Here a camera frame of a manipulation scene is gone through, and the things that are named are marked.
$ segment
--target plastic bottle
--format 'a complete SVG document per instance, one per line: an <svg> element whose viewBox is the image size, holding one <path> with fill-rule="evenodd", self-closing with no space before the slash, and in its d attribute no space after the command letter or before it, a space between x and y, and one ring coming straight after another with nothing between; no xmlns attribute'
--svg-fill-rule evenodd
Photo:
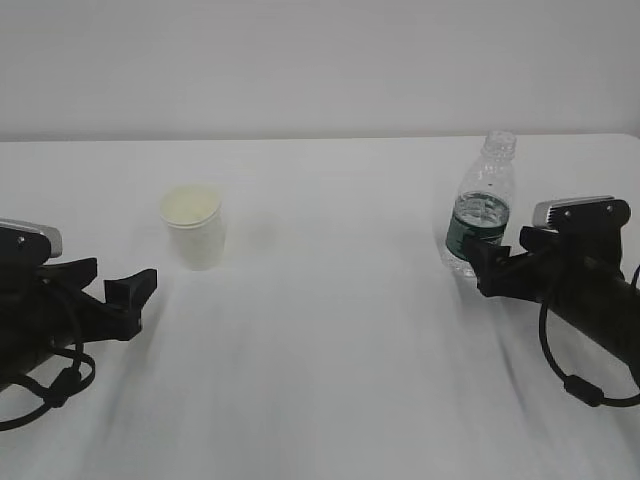
<svg viewBox="0 0 640 480"><path fill-rule="evenodd" d="M472 235L500 245L509 221L515 193L511 161L515 157L516 136L492 131L487 135L480 158L467 170L456 198L443 261L453 272L475 277L462 253L462 239Z"/></svg>

